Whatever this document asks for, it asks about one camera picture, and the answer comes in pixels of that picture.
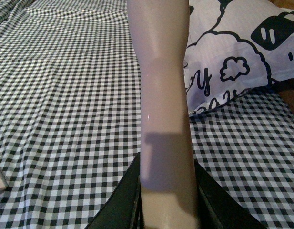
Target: gingham bed sheet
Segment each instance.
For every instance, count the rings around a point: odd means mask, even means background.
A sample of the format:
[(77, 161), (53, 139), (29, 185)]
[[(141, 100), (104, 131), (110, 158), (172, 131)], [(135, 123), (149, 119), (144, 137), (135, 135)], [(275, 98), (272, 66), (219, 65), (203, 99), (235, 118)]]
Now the gingham bed sheet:
[[(0, 228), (84, 228), (140, 150), (126, 1), (18, 0), (0, 22)], [(269, 228), (294, 228), (294, 115), (255, 89), (191, 117), (195, 157)]]

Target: pillow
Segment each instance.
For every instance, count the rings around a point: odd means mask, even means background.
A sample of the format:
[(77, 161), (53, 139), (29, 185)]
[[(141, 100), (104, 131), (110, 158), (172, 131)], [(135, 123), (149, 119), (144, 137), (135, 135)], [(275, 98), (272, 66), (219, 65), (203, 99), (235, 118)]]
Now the pillow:
[(267, 0), (190, 0), (184, 78), (190, 113), (294, 78), (294, 11)]

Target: black outline drawing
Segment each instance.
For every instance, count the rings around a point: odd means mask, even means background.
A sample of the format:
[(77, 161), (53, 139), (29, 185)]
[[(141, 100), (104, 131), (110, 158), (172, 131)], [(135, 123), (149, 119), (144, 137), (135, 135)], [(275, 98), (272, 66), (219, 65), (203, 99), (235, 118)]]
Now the black outline drawing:
[(208, 107), (208, 109), (209, 109), (209, 110), (212, 110), (212, 109), (215, 109), (215, 108), (217, 108), (217, 107), (219, 107), (219, 106), (220, 106), (220, 103), (218, 102), (218, 100), (217, 100), (216, 98), (213, 98), (213, 99), (210, 101), (210, 103), (209, 103), (209, 107)]
[[(224, 94), (223, 94), (223, 99), (226, 99), (226, 95), (227, 95), (227, 101), (230, 101), (231, 100), (231, 92), (229, 90), (227, 90)], [(234, 89), (233, 90), (233, 98), (237, 97), (237, 90)]]
[(196, 74), (194, 74), (194, 76), (190, 77), (189, 86), (186, 88), (186, 94), (188, 94), (189, 89), (193, 86), (195, 76), (196, 76)]
[(208, 34), (208, 33), (211, 32), (211, 31), (213, 31), (213, 30), (214, 30), (214, 29), (220, 24), (221, 19), (222, 19), (222, 17), (223, 17), (224, 14), (225, 14), (225, 9), (226, 9), (227, 5), (228, 5), (230, 2), (234, 1), (234, 0), (218, 0), (218, 1), (220, 2), (220, 12), (221, 12), (221, 14), (220, 14), (220, 16), (218, 17), (216, 24), (215, 24), (211, 29), (209, 29), (208, 31), (206, 31), (205, 33), (203, 33), (203, 34), (200, 36), (200, 38), (199, 38), (196, 42), (194, 42), (194, 43), (188, 45), (187, 48), (189, 48), (189, 47), (191, 47), (191, 46), (196, 46), (197, 43), (199, 42), (199, 40), (200, 40), (203, 36), (205, 36), (206, 34)]
[(239, 37), (239, 35), (236, 34), (235, 32), (230, 32), (230, 31), (223, 31), (223, 32), (210, 31), (209, 33), (214, 34), (214, 35), (219, 35), (219, 34), (229, 34), (229, 35), (232, 35), (232, 36), (237, 40), (238, 43), (244, 42), (244, 43), (249, 44), (249, 45), (253, 48), (255, 54), (257, 54), (257, 55), (260, 56), (261, 62), (265, 65), (265, 69), (266, 69), (266, 73), (267, 73), (267, 80), (268, 80), (268, 84), (267, 84), (267, 86), (271, 86), (271, 85), (272, 85), (272, 78), (271, 78), (271, 76), (272, 76), (272, 71), (271, 71), (271, 67), (270, 67), (269, 63), (265, 60), (265, 57), (264, 57), (264, 55), (262, 54), (262, 52), (260, 52), (260, 51), (256, 48), (256, 46), (254, 45), (254, 43), (252, 43), (252, 42), (249, 41), (249, 40), (241, 39), (241, 38)]
[(198, 85), (199, 89), (205, 89), (204, 90), (204, 95), (206, 97), (210, 96), (210, 79), (212, 78), (213, 75), (208, 75), (208, 68), (204, 69), (204, 78), (203, 78), (203, 84), (201, 85), (201, 70), (197, 70), (196, 73), (194, 74), (194, 77), (197, 74), (196, 82)]
[(294, 33), (294, 21), (285, 18), (286, 15), (266, 18), (252, 32), (251, 39), (268, 51), (278, 48)]
[[(235, 63), (238, 63), (238, 61), (243, 61), (243, 65), (242, 67), (246, 68), (246, 72), (239, 72), (235, 77), (233, 76), (228, 76), (227, 78), (225, 78), (226, 74), (225, 74), (225, 70), (228, 69), (228, 66), (227, 66), (227, 63), (230, 61), (230, 60), (233, 60)], [(222, 82), (225, 82), (225, 81), (228, 81), (228, 80), (231, 80), (231, 81), (235, 81), (237, 78), (239, 78), (241, 75), (247, 75), (248, 73), (250, 72), (250, 67), (248, 66), (247, 64), (247, 60), (240, 56), (240, 57), (228, 57), (224, 60), (224, 63), (223, 63), (223, 68), (220, 69), (220, 80)]]

